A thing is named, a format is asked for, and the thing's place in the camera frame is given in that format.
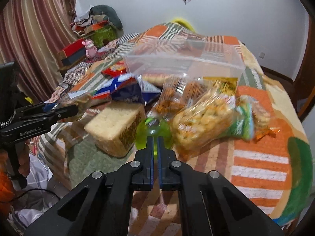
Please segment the pink toy pig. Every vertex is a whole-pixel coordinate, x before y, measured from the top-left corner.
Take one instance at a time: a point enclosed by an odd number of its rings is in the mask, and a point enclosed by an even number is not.
[[[93,58],[97,54],[97,48],[94,46],[94,42],[90,39],[85,40],[82,44],[86,48],[86,57]]]

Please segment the striped curtain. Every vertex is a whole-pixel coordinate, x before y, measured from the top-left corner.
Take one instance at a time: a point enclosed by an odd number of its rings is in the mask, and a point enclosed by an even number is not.
[[[48,100],[62,81],[57,53],[76,40],[69,3],[10,0],[0,14],[0,63],[20,64],[19,88],[34,101]]]

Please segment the metal bolt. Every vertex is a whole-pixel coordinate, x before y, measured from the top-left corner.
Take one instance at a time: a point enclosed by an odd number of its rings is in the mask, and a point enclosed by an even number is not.
[[[131,167],[137,168],[140,166],[140,162],[137,160],[134,160],[130,163]]]
[[[175,168],[178,168],[178,167],[180,167],[182,165],[182,163],[179,160],[174,160],[174,161],[172,161],[171,164]]]
[[[209,172],[210,177],[212,178],[218,178],[220,176],[220,173],[216,170],[212,170]]]
[[[98,179],[98,178],[100,178],[102,176],[102,172],[100,172],[100,171],[94,171],[93,173],[92,173],[92,178],[94,178],[94,179]]]

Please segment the clear plastic box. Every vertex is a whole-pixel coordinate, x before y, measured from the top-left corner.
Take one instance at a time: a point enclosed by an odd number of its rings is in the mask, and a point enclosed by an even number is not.
[[[241,78],[245,65],[234,46],[186,39],[151,40],[123,56],[128,73]]]

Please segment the colorful patterned blanket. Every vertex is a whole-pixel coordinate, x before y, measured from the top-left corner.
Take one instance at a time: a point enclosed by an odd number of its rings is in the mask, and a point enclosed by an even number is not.
[[[289,223],[303,209],[310,193],[312,163],[308,140],[283,87],[263,75],[255,57],[237,38],[202,36],[173,23],[158,25],[121,45],[111,59],[94,63],[73,90],[95,89],[105,81],[101,70],[121,61],[121,55],[137,43],[172,38],[234,45],[247,66],[237,94],[258,99],[276,117],[275,125],[280,128],[276,138],[265,136],[258,143],[215,140],[192,157],[179,155],[178,159],[198,171],[220,171],[280,226]],[[84,125],[97,112],[86,113],[77,122],[56,124],[50,133],[38,137],[36,141],[37,155],[69,189],[95,170],[108,173],[134,158],[135,149],[127,157],[116,159],[95,147],[84,131]],[[181,235],[177,192],[162,193],[157,180],[152,191],[135,192],[129,232],[130,235]]]

